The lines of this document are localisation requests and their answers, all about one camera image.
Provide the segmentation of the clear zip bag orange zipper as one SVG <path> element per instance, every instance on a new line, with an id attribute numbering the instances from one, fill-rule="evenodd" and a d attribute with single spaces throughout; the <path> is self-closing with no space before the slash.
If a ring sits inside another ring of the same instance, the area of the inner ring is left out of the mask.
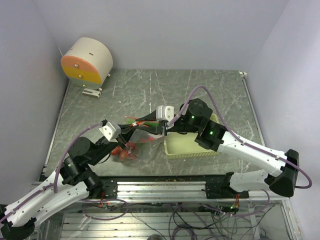
<path id="1" fill-rule="evenodd" d="M 156 122 L 158 122 L 158 126 L 162 126 L 161 120 L 157 120 Z M 113 156 L 113 157 L 115 157 L 120 162 L 133 161 L 136 163 L 141 163 L 141 162 L 150 161 L 154 157 L 155 151 L 157 150 L 160 144 L 160 141 L 163 139 L 163 135 L 153 135 L 149 132 L 146 132 L 145 128 L 148 126 L 140 126 L 137 124 L 137 122 L 130 125 L 132 127 L 135 127 L 135 131 L 132 137 L 130 138 L 129 142 L 127 143 L 134 143 L 137 145 L 137 150 L 138 150 L 137 159 L 119 160 L 118 157 L 116 156 Z"/>

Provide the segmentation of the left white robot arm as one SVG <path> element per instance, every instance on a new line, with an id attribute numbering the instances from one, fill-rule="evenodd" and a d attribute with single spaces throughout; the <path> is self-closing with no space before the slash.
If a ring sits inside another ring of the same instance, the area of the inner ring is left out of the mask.
<path id="1" fill-rule="evenodd" d="M 67 146 L 54 172 L 27 195 L 0 207 L 4 240 L 24 240 L 46 219 L 103 192 L 100 177 L 91 169 L 116 147 L 125 148 L 136 128 L 106 120 L 87 127 Z"/>

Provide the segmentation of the green chili pepper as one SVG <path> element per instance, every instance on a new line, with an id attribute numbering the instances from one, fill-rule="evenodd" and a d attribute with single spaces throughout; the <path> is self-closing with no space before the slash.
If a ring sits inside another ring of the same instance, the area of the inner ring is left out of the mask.
<path id="1" fill-rule="evenodd" d="M 139 126 L 143 126 L 143 127 L 156 127 L 158 125 L 157 121 L 136 121 L 136 118 L 128 117 L 128 116 L 126 116 L 124 119 L 127 124 L 131 124 L 131 125 L 133 123 L 137 123 Z"/>

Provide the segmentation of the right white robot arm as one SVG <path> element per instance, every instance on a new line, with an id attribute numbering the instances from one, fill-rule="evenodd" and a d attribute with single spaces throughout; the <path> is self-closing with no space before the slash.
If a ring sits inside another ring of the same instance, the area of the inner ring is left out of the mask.
<path id="1" fill-rule="evenodd" d="M 251 190 L 270 190 L 282 197 L 292 197 L 298 178 L 299 153 L 293 149 L 286 152 L 274 150 L 240 137 L 224 125 L 212 121 L 212 113 L 204 101 L 196 98 L 188 102 L 185 114 L 173 124 L 169 121 L 174 118 L 174 108 L 164 105 L 137 121 L 158 121 L 163 134 L 195 133 L 194 141 L 200 147 L 234 155 L 260 168 L 252 172 L 226 173 L 220 186 L 220 192 L 226 198 Z"/>

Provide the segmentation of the red cherry bunch with leaves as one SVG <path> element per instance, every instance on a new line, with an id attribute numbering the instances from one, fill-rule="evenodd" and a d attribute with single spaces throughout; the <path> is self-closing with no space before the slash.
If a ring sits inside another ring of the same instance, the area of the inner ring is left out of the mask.
<path id="1" fill-rule="evenodd" d="M 111 151 L 111 155 L 118 157 L 119 160 L 135 160 L 138 158 L 138 146 L 135 143 L 128 142 L 125 148 L 117 146 Z"/>

